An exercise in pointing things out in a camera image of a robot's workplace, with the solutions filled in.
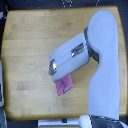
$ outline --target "white surface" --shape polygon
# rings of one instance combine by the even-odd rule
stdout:
[[[80,116],[78,124],[81,126],[81,128],[92,128],[91,120],[88,115]]]
[[[38,126],[42,125],[78,125],[78,118],[67,119],[67,123],[62,123],[61,119],[58,120],[38,120]]]
[[[128,126],[122,122],[120,122],[124,128],[128,128]]]
[[[88,25],[88,40],[99,54],[99,67],[88,89],[88,114],[119,119],[118,32],[113,15],[96,12]]]

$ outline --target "pink cloth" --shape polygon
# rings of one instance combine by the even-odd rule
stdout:
[[[62,78],[60,81],[56,82],[58,96],[64,94],[71,87],[73,87],[71,75],[68,75]]]

